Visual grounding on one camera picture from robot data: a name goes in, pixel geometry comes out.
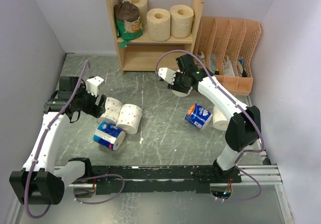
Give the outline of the pink dotted roll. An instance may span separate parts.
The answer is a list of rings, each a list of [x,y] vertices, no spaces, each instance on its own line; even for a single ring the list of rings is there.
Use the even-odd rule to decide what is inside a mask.
[[[107,97],[105,102],[105,112],[96,120],[98,124],[107,122],[116,125],[123,104],[112,97]]]
[[[136,134],[142,117],[142,109],[133,104],[124,104],[118,116],[116,127],[127,134]]]

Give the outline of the papers in organizer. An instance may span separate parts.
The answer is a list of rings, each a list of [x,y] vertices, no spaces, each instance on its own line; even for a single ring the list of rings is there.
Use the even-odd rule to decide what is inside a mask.
[[[225,76],[233,76],[233,77],[236,76],[232,62],[231,62],[228,55],[225,55],[225,57],[224,57],[223,68],[224,68],[224,75]]]

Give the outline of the green brown paper roll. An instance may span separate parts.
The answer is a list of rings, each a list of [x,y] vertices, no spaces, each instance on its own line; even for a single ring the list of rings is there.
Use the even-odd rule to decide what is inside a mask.
[[[122,39],[120,48],[127,47],[127,43],[139,38],[143,34],[140,11],[133,3],[122,1],[115,5],[114,17],[117,35]]]

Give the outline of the dark items in organizer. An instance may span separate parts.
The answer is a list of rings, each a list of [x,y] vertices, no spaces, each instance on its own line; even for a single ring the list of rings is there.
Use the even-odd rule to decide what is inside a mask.
[[[237,70],[240,77],[247,77],[246,70],[244,68],[244,62],[241,56],[238,56]]]

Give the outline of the orange plastic file organizer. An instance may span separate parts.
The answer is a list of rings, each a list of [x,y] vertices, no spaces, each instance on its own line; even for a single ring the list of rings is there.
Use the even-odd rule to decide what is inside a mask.
[[[208,69],[211,54],[214,53],[219,70],[219,75],[216,75],[218,81],[232,94],[248,96],[253,84],[250,63],[260,35],[261,26],[258,21],[202,17],[193,53],[204,53],[204,64]],[[232,62],[235,77],[224,75],[225,55]],[[238,74],[238,56],[243,59],[247,77],[240,77]]]

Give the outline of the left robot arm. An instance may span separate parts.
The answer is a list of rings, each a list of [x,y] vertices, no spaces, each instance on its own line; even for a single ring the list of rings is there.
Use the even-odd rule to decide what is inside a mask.
[[[20,204],[57,205],[74,181],[88,183],[93,179],[89,158],[71,158],[59,170],[55,170],[55,160],[74,113],[99,118],[105,112],[106,96],[98,94],[103,84],[99,76],[87,80],[60,77],[59,88],[44,105],[42,127],[31,154],[22,169],[13,171],[9,178]]]

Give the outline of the blue item in organizer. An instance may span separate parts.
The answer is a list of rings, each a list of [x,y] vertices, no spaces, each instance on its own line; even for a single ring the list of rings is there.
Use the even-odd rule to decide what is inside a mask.
[[[216,55],[214,53],[211,54],[210,58],[210,70],[215,74],[219,75],[219,70],[216,64]]]

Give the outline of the pink dotted roll right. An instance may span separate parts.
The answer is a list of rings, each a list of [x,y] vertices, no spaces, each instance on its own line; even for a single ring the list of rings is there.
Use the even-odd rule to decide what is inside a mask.
[[[116,127],[127,134],[136,134],[142,117],[142,109],[133,104],[124,104],[118,116]]]

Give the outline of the wooden two-tier shelf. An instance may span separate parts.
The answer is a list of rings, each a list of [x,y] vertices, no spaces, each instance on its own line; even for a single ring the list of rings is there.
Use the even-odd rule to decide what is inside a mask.
[[[111,30],[118,56],[121,73],[128,71],[155,71],[156,64],[159,67],[168,67],[177,70],[175,59],[182,55],[181,52],[171,53],[164,58],[163,54],[172,50],[194,50],[197,34],[201,28],[201,16],[204,7],[204,0],[193,0],[191,8],[194,11],[194,21],[191,34],[185,38],[171,36],[164,42],[153,41],[148,37],[147,29],[143,30],[143,35],[130,41],[125,48],[121,48],[122,39],[117,36],[117,28],[114,20],[113,8],[120,0],[106,0],[108,15],[110,18]]]

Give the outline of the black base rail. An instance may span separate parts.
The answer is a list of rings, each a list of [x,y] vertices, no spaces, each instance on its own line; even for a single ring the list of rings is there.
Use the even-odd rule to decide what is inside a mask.
[[[74,183],[96,184],[96,194],[184,192],[210,193],[210,186],[227,186],[228,180],[240,183],[236,168],[222,172],[213,165],[176,166],[93,166],[91,176],[102,178],[76,180]]]

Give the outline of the plain white roll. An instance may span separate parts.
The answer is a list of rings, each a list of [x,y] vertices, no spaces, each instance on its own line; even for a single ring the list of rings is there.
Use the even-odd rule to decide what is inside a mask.
[[[213,107],[213,127],[217,130],[226,131],[228,127],[228,120],[223,113],[216,107]]]
[[[186,74],[176,71],[175,81],[171,86],[172,92],[178,97],[186,97],[192,90],[192,80]]]

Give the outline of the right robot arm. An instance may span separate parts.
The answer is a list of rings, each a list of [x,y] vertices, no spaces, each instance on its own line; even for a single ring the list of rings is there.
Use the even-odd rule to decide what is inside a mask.
[[[230,172],[244,154],[264,150],[260,110],[239,101],[205,66],[198,68],[196,60],[195,55],[183,51],[183,55],[176,59],[178,71],[162,68],[158,73],[165,75],[163,79],[169,89],[182,93],[195,90],[210,100],[227,119],[226,146],[213,163],[213,178],[222,183],[230,177]]]

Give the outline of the blue roll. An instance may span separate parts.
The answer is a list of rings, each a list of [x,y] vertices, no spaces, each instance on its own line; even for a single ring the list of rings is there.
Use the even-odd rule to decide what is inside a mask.
[[[202,130],[208,125],[212,116],[213,114],[209,110],[195,103],[188,110],[185,120],[197,129]]]
[[[106,148],[116,151],[125,138],[126,133],[107,122],[101,122],[93,135],[93,141],[105,146]]]

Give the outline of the beige paper roll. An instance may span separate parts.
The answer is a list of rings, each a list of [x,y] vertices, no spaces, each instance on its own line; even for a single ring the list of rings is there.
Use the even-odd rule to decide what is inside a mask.
[[[130,2],[138,7],[140,12],[141,24],[145,26],[147,24],[147,0],[123,0],[124,2]]]
[[[176,38],[185,38],[190,35],[194,19],[194,11],[186,5],[172,6],[171,35]]]
[[[171,35],[171,14],[165,9],[151,9],[147,12],[148,37],[154,41],[167,41]]]

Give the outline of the pink dotted roll left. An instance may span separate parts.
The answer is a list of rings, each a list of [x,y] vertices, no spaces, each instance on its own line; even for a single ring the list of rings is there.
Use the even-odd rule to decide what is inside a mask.
[[[107,97],[105,102],[105,112],[96,120],[98,124],[107,122],[116,125],[123,104],[112,97]]]

